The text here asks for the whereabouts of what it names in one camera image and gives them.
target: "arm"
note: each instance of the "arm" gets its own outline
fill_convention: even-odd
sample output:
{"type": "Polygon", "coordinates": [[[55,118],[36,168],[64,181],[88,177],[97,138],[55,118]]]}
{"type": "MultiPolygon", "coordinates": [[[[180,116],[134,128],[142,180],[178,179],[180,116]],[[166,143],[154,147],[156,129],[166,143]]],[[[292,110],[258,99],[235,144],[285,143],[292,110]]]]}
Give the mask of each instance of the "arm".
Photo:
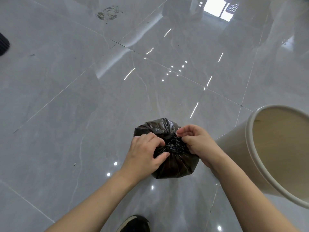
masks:
{"type": "Polygon", "coordinates": [[[243,231],[298,232],[203,128],[187,125],[177,134],[218,178],[243,231]]]}
{"type": "Polygon", "coordinates": [[[153,133],[134,137],[121,169],[45,232],[99,232],[125,195],[169,156],[164,152],[154,159],[158,145],[165,143],[153,133]]]}

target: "dirt spot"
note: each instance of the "dirt spot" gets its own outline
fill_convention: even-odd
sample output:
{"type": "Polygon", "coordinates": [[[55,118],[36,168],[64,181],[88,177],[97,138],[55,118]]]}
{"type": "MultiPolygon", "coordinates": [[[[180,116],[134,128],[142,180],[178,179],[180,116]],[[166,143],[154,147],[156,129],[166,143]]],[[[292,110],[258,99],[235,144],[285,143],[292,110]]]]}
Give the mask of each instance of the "dirt spot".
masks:
{"type": "Polygon", "coordinates": [[[98,17],[100,20],[109,21],[112,19],[117,18],[117,14],[122,11],[119,10],[117,5],[112,5],[111,7],[107,7],[101,12],[98,12],[95,16],[98,17]]]}

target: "black sneaker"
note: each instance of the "black sneaker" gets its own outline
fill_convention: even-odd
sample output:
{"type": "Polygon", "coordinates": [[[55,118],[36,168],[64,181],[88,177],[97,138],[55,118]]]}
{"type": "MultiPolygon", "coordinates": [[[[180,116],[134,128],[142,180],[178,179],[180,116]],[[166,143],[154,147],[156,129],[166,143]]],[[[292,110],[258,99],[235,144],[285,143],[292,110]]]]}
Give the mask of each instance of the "black sneaker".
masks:
{"type": "Polygon", "coordinates": [[[122,223],[117,232],[150,232],[149,221],[142,216],[131,216],[122,223]]]}

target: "black garbage bag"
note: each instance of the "black garbage bag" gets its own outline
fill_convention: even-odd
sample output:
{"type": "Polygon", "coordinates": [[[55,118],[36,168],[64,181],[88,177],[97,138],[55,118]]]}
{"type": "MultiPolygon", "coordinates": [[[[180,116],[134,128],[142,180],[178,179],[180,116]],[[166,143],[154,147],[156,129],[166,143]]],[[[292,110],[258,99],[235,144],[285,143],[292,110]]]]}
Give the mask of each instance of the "black garbage bag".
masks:
{"type": "Polygon", "coordinates": [[[176,136],[178,125],[166,118],[146,122],[134,130],[134,136],[154,133],[165,141],[164,147],[157,147],[154,158],[163,152],[170,152],[170,156],[152,174],[156,179],[180,178],[192,174],[197,166],[199,157],[189,152],[187,145],[176,136]]]}

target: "forearm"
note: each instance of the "forearm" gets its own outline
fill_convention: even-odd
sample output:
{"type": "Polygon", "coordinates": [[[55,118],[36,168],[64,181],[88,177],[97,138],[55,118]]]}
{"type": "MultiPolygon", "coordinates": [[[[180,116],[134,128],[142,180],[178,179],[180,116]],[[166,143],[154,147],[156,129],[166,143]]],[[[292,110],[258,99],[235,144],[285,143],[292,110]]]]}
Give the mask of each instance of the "forearm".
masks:
{"type": "Polygon", "coordinates": [[[214,172],[243,231],[298,231],[230,157],[221,158],[214,166],[214,172]]]}
{"type": "Polygon", "coordinates": [[[46,232],[100,231],[124,196],[135,186],[116,172],[97,191],[49,227],[46,232]]]}

